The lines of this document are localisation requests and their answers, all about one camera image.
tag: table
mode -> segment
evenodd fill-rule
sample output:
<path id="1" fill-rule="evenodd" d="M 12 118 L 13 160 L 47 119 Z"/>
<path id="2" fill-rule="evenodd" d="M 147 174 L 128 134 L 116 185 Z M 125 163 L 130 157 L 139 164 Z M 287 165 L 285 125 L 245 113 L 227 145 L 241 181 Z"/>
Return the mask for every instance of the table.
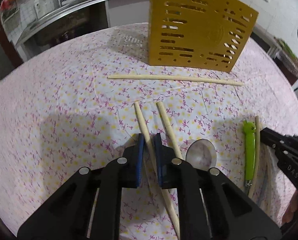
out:
<path id="1" fill-rule="evenodd" d="M 252 39 L 231 73 L 149 66 L 147 27 L 125 25 L 67 41 L 0 82 L 0 217 L 13 233 L 80 167 L 103 167 L 134 143 L 140 132 L 134 101 L 141 101 L 149 131 L 160 132 L 163 144 L 171 145 L 156 106 L 163 100 L 183 154 L 191 141 L 210 140 L 217 150 L 216 167 L 240 188 L 244 184 L 242 120 L 254 121 L 259 115 L 263 127 L 298 135 L 297 98 Z M 233 79 L 245 86 L 108 80 L 114 73 Z M 260 160 L 252 199 L 280 225 L 294 187 L 264 146 Z M 176 238 L 158 188 L 149 187 L 148 180 L 155 180 L 152 167 L 149 170 L 139 189 L 122 191 L 123 239 Z M 177 206 L 174 190 L 170 198 Z"/>

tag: hand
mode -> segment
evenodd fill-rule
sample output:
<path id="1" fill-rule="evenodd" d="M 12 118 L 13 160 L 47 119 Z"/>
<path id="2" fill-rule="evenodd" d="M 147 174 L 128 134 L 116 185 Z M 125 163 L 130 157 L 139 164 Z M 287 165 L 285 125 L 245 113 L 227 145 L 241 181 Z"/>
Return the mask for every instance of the hand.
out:
<path id="1" fill-rule="evenodd" d="M 293 219 L 294 213 L 298 210 L 298 192 L 293 194 L 290 204 L 282 217 L 282 224 L 289 223 Z"/>

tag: wooden stick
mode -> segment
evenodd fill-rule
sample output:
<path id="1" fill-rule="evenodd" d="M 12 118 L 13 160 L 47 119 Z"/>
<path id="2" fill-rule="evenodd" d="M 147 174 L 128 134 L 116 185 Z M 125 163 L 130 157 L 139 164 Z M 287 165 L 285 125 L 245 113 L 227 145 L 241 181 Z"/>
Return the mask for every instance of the wooden stick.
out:
<path id="1" fill-rule="evenodd" d="M 257 184 L 257 174 L 259 169 L 259 160 L 260 160 L 260 120 L 259 116 L 255 117 L 255 164 L 254 164 L 254 173 L 252 184 L 249 190 L 249 198 L 252 198 L 254 194 L 255 185 Z"/>
<path id="2" fill-rule="evenodd" d="M 195 82 L 207 82 L 216 84 L 225 84 L 233 86 L 243 86 L 243 82 L 233 80 L 222 80 L 213 78 L 201 78 L 201 77 L 185 77 L 185 76 L 170 76 L 170 75 L 138 75 L 138 74 L 115 74 L 107 77 L 108 79 L 156 79 L 156 80 L 181 80 L 181 81 L 195 81 Z"/>
<path id="3" fill-rule="evenodd" d="M 136 113 L 137 113 L 137 117 L 138 117 L 138 121 L 139 121 L 139 125 L 140 125 L 140 130 L 141 130 L 142 134 L 145 137 L 145 142 L 146 142 L 147 147 L 148 147 L 148 151 L 149 151 L 150 159 L 151 159 L 151 162 L 152 162 L 152 166 L 153 166 L 154 171 L 157 175 L 158 173 L 157 173 L 155 152 L 154 152 L 154 149 L 153 149 L 153 145 L 151 143 L 150 134 L 149 134 L 148 128 L 146 126 L 145 119 L 142 115 L 142 112 L 141 112 L 141 109 L 140 109 L 140 106 L 139 106 L 138 102 L 135 102 L 135 107 L 136 107 Z M 170 216 L 172 224 L 175 228 L 175 232 L 177 234 L 177 237 L 180 240 L 180 223 L 179 223 L 179 219 L 177 217 L 175 208 L 173 207 L 172 201 L 170 199 L 169 191 L 167 189 L 161 189 L 161 193 L 162 193 L 162 196 L 163 196 L 165 204 L 166 204 L 165 208 L 169 213 L 169 216 Z"/>
<path id="4" fill-rule="evenodd" d="M 169 121 L 169 117 L 167 116 L 166 108 L 163 105 L 162 101 L 158 102 L 157 105 L 158 105 L 158 109 L 160 110 L 161 118 L 162 118 L 162 120 L 165 124 L 168 136 L 171 139 L 171 142 L 172 142 L 172 145 L 173 145 L 173 150 L 175 151 L 176 157 L 183 160 L 182 154 L 181 154 L 181 151 L 180 151 L 180 148 L 178 146 L 178 142 L 177 142 L 177 139 L 176 139 L 176 136 L 175 136 L 175 133 L 173 132 L 171 123 Z"/>

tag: yellow plastic basket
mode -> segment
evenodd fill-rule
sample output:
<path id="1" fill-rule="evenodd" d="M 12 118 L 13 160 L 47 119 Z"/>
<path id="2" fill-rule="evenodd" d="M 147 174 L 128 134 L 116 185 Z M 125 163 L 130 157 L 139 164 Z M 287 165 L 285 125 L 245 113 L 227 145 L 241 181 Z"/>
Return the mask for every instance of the yellow plastic basket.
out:
<path id="1" fill-rule="evenodd" d="M 238 0 L 150 0 L 149 64 L 230 72 L 257 16 Z"/>

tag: floral tablecloth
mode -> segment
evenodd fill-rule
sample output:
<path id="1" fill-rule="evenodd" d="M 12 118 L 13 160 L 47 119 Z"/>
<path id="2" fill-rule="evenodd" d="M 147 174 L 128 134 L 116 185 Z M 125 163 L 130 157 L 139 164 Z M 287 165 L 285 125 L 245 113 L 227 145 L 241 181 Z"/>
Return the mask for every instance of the floral tablecloth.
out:
<path id="1" fill-rule="evenodd" d="M 0 217 L 14 234 L 80 167 L 104 167 L 134 143 L 133 135 L 140 132 L 134 101 L 141 101 L 149 131 L 161 133 L 163 143 L 171 145 L 156 106 L 163 100 L 184 156 L 192 141 L 210 140 L 217 152 L 216 167 L 241 189 L 242 120 L 254 121 L 259 115 L 263 127 L 298 135 L 297 98 L 252 39 L 231 73 L 149 66 L 147 27 L 120 26 L 67 41 L 0 82 Z M 107 79 L 114 73 L 232 79 L 245 86 Z M 149 187 L 155 174 L 148 165 L 140 188 L 123 189 L 121 237 L 175 239 L 156 183 Z M 258 178 L 252 199 L 281 224 L 294 187 L 264 146 Z M 170 198 L 176 207 L 174 190 Z"/>

